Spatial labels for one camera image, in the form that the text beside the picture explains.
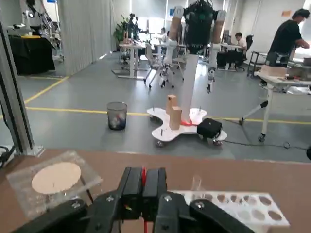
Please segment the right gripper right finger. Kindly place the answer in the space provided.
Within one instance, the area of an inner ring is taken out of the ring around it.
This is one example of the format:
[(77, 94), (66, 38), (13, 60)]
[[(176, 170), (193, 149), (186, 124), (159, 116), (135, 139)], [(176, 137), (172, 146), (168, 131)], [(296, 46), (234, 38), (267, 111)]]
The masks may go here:
[(167, 190), (165, 168), (149, 169), (144, 178), (143, 218), (154, 233), (247, 233), (248, 227), (211, 201)]

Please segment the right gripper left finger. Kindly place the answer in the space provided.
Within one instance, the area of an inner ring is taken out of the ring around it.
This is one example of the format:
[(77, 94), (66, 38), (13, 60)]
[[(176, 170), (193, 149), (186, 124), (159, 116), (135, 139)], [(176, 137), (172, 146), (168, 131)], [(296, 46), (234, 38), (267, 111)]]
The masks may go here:
[(119, 233), (124, 221), (138, 219), (135, 206), (142, 191), (143, 169), (126, 167), (118, 188), (99, 195), (91, 205), (68, 200), (17, 228), (17, 233)]

